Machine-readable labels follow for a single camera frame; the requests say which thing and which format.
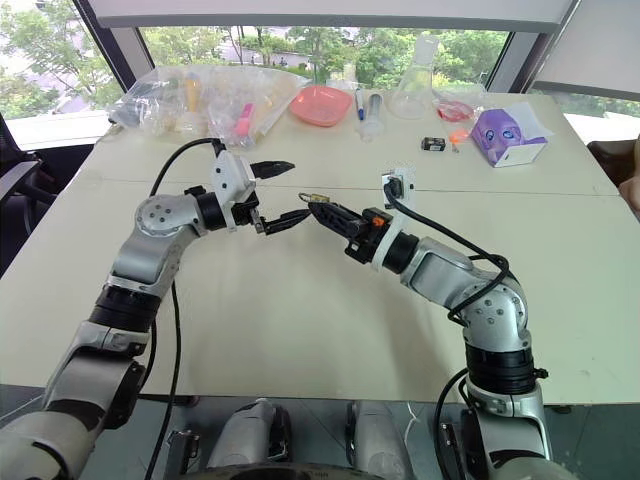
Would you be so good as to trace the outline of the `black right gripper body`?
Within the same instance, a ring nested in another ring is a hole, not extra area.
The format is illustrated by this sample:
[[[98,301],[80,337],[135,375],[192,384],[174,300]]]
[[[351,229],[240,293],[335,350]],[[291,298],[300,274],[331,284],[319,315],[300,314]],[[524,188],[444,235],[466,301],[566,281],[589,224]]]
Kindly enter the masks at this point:
[[[361,264],[372,263],[374,255],[393,222],[393,216],[375,207],[356,219],[356,230],[348,237],[344,253]]]

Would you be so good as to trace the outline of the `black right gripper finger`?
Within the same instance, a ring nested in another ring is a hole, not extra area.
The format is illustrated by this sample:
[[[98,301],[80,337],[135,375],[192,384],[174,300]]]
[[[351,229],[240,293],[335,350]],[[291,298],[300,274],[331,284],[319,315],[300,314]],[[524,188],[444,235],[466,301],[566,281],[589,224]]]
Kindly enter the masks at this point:
[[[362,217],[346,207],[332,202],[310,202],[309,210],[314,218],[329,229],[360,229]]]
[[[357,218],[353,215],[320,211],[314,213],[313,216],[322,226],[341,237],[352,240],[357,236]]]

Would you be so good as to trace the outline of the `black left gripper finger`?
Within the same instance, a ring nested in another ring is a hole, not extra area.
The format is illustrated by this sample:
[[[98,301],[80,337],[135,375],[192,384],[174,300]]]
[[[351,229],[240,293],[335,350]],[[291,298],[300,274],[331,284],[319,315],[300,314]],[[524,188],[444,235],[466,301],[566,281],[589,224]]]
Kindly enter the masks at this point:
[[[289,230],[303,222],[310,215],[308,209],[297,209],[283,213],[275,220],[266,220],[262,218],[263,233],[265,235],[273,235]]]
[[[250,173],[254,179],[266,180],[280,176],[294,168],[293,163],[283,160],[261,161],[250,164]]]

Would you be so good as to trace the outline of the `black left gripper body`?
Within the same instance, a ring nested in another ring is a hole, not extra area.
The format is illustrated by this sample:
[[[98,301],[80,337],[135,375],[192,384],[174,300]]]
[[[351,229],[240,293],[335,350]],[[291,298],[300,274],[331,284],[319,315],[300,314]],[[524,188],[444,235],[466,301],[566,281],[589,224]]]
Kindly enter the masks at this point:
[[[263,218],[259,214],[260,205],[256,192],[252,192],[243,202],[237,202],[231,208],[231,213],[236,226],[251,225],[258,234],[264,232]]]

